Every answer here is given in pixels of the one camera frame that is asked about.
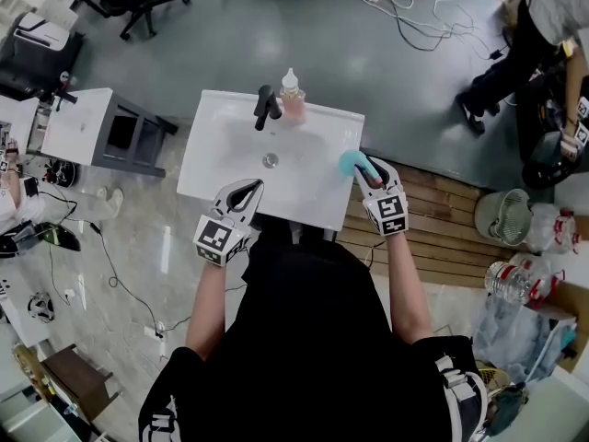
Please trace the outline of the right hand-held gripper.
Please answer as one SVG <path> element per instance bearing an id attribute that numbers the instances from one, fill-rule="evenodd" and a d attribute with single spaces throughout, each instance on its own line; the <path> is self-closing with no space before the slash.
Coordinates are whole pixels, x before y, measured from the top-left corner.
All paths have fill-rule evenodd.
<path id="1" fill-rule="evenodd" d="M 367 159 L 371 167 L 355 165 L 353 173 L 369 221 L 382 237 L 405 232 L 409 228 L 409 204 L 397 170 L 380 158 Z"/>

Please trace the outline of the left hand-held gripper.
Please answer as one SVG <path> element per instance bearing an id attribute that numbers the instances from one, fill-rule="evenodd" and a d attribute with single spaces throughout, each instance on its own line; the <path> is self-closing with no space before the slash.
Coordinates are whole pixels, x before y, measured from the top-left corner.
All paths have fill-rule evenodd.
<path id="1" fill-rule="evenodd" d="M 226 267 L 246 247 L 252 231 L 250 223 L 263 191 L 261 179 L 244 179 L 226 185 L 217 193 L 213 207 L 201 215 L 193 237 L 201 258 Z"/>

